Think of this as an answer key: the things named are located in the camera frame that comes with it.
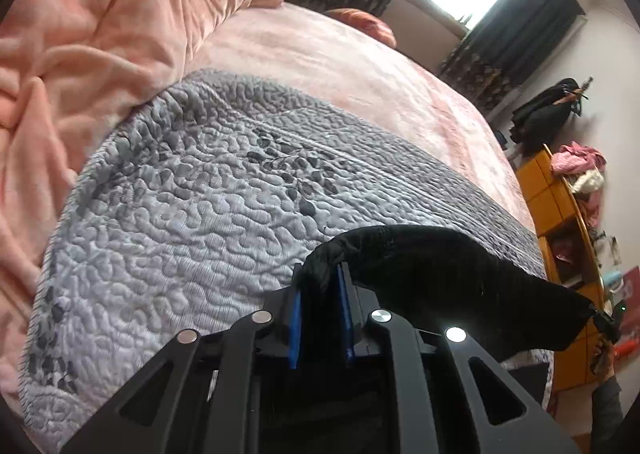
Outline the black pants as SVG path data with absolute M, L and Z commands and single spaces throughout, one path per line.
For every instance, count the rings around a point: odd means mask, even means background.
M 327 292 L 346 263 L 352 280 L 422 330 L 458 326 L 497 361 L 527 350 L 563 351 L 592 323 L 609 341 L 620 326 L 579 292 L 529 274 L 461 232 L 366 226 L 318 246 L 294 280 Z

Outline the white clothing on dresser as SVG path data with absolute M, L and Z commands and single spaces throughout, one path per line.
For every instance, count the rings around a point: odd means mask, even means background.
M 603 174 L 598 168 L 589 169 L 581 174 L 572 184 L 570 189 L 573 194 L 592 194 L 600 191 L 604 185 Z

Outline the grey quilted bedspread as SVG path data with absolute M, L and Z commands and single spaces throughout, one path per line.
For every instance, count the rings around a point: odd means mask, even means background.
M 49 453 L 185 328 L 209 334 L 362 226 L 462 232 L 542 275 L 535 233 L 443 162 L 275 82 L 202 70 L 99 146 L 44 254 L 18 392 Z

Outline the orange wooden dresser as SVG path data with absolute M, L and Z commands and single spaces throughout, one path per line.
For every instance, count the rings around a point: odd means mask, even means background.
M 548 279 L 579 292 L 598 309 L 604 310 L 605 288 L 585 219 L 567 180 L 552 172 L 551 157 L 548 146 L 544 146 L 516 170 L 533 218 Z M 597 327 L 589 321 L 574 342 L 554 356 L 554 392 L 596 380 L 591 371 L 591 359 L 597 341 Z

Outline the pink clothes pile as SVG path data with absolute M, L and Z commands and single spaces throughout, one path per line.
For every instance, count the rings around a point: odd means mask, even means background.
M 568 145 L 561 145 L 551 156 L 551 171 L 556 176 L 580 176 L 595 169 L 605 170 L 604 155 L 591 146 L 585 146 L 573 141 Z

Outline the pink bed sheet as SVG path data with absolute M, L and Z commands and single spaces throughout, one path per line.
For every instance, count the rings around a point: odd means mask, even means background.
M 488 123 L 464 96 L 357 29 L 285 3 L 188 31 L 186 70 L 277 81 L 401 136 L 475 183 L 527 229 L 534 222 Z

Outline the dark patterned curtain right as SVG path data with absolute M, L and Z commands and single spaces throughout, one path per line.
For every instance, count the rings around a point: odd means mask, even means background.
M 437 77 L 486 114 L 552 55 L 582 14 L 577 0 L 498 0 Z

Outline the orange striped pillow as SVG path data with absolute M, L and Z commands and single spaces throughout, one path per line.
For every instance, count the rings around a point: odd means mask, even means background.
M 397 48 L 396 37 L 390 26 L 371 13 L 354 8 L 339 8 L 327 10 L 324 14 L 363 32 L 387 47 Z

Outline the pink fluffy duvet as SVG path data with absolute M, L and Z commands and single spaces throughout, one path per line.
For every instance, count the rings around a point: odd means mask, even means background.
M 43 251 L 88 156 L 232 14 L 281 3 L 14 1 L 1 24 L 2 396 L 17 396 Z

